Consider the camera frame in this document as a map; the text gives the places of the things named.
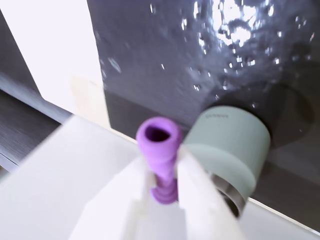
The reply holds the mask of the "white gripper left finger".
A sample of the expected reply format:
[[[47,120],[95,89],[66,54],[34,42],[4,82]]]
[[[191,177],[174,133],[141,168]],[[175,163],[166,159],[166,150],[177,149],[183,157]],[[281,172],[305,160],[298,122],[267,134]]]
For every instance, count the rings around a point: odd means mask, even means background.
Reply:
[[[147,212],[154,178],[143,158],[136,158],[84,207],[71,240],[135,240]]]

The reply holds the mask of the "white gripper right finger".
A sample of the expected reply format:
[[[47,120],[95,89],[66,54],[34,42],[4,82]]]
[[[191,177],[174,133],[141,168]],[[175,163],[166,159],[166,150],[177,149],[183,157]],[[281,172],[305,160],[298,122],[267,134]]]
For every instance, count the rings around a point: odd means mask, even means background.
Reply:
[[[178,201],[188,240],[246,240],[238,220],[198,160],[181,146],[176,163]]]

